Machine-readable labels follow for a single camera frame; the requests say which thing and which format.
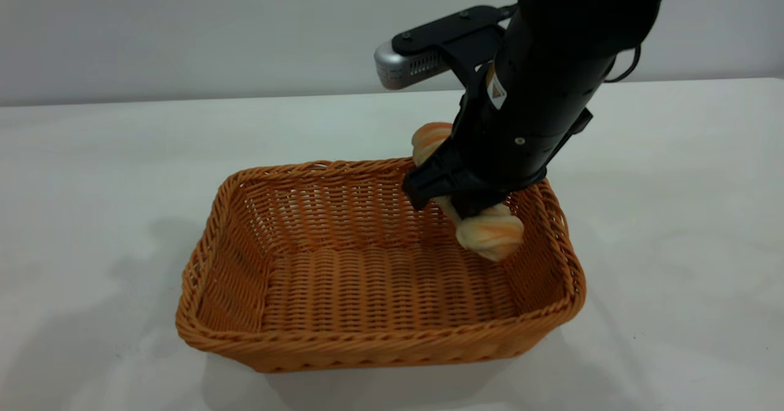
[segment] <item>basket rim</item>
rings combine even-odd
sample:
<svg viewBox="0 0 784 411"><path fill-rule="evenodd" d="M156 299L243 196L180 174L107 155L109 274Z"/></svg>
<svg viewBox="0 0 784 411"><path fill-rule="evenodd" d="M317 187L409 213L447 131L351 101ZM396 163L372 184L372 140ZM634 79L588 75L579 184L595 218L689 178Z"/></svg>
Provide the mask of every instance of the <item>basket rim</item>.
<svg viewBox="0 0 784 411"><path fill-rule="evenodd" d="M330 175L335 172L342 174L356 176L363 173L369 173L369 168L378 166L379 163L385 163L390 170L398 170L401 166L411 166L411 157L391 158L387 160L361 160L361 162L348 162L347 160L317 160L316 162L306 162L296 165L280 165L269 167L247 168L227 177L220 185L218 195L213 202L213 208L210 212L204 233L199 240L196 248L191 254L190 260L182 273L182 290L183 294L179 300L179 306L176 313L176 327L179 335L193 347L198 347L202 350L212 350L215 347L226 349L231 347L236 352L243 352L244 344L275 344L285 343L305 343L305 344L336 344L341 349L344 349L345 343L351 341L362 342L368 344L371 342L381 342L384 344L384 349L388 347L390 341L433 341L434 339L450 339L455 336L461 336L467 333L492 333L498 330L510 330L515 325L524 324L536 319L561 319L557 325L563 324L582 308L586 299L585 291L585 278L582 273L579 261L577 260L574 252L572 252L571 242L568 239L568 224L563 212L560 210L557 198L549 186L549 180L544 179L543 182L529 187L537 196L537 210L538 215L541 217L541 226L545 227L546 234L551 239L551 249L555 257L561 257L559 260L558 270L561 274L561 282L565 287L565 296L559 300L538 308L534 311L529 311L524 314L519 314L512 318L506 319L493 319L487 322L478 322L476 324L458 325L456 327L447 328L428 328L428 330L410 330L410 331L378 331L371 333L352 332L315 332L315 331L274 331L274 332L258 332L248 333L239 331L216 331L208 328L198 319L198 311L201 307L201 300L205 291L205 284L202 281L208 280L208 275L211 271L211 263L215 258L217 249L212 248L208 250L207 257L204 261L197 263L198 252L203 248L212 232L218 232L220 235L225 234L225 230L219 229L220 226L225 225L228 211L228 204L230 197L243 187L244 180L249 178L268 177L274 179L274 176L279 174L286 174L290 176L295 174L302 176L302 178L312 178L316 176ZM374 174L378 176L378 169L376 168ZM219 236L212 235L215 241L219 241ZM561 317L559 314L569 311L567 316Z"/></svg>

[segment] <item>twisted bread roll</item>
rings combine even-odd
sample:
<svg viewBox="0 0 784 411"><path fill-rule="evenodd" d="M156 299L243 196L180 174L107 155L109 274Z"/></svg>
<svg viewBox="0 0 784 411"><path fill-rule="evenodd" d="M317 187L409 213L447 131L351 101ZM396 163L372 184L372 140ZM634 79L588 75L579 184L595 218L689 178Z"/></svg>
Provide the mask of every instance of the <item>twisted bread roll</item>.
<svg viewBox="0 0 784 411"><path fill-rule="evenodd" d="M414 133L414 163L419 166L451 134L449 123L428 123ZM501 261L523 243L523 223L504 204L486 208L477 216L460 219L449 197L434 198L457 227L457 241L465 249L492 261Z"/></svg>

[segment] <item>wicker basket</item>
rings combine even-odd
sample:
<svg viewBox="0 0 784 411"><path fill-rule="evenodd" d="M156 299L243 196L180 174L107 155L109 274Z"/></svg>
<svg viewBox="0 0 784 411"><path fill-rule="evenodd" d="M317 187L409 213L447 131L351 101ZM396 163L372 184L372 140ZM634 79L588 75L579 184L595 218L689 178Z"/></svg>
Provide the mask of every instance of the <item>wicker basket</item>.
<svg viewBox="0 0 784 411"><path fill-rule="evenodd" d="M410 159L255 168L221 185L183 274L191 346L260 372L470 363L531 349L585 302L547 182L508 204L524 245L462 250L401 191Z"/></svg>

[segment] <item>basket bottom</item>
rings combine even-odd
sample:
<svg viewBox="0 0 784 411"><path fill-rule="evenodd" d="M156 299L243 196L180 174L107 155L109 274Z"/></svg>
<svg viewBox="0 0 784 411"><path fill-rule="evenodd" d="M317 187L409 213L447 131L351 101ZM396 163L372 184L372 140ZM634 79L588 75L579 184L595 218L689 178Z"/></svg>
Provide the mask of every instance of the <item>basket bottom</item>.
<svg viewBox="0 0 784 411"><path fill-rule="evenodd" d="M438 330L520 312L501 265L457 244L319 249L278 258L260 332Z"/></svg>

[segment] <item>black bracket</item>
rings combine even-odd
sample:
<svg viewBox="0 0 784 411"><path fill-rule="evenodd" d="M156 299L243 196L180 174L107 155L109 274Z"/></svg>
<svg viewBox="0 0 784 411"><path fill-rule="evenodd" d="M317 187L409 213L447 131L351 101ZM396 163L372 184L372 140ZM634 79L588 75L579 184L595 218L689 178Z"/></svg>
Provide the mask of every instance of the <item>black bracket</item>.
<svg viewBox="0 0 784 411"><path fill-rule="evenodd" d="M465 86L476 67L496 55L505 32L498 23L510 15L510 9L471 7L401 32L392 38L392 49L403 56L436 49Z"/></svg>

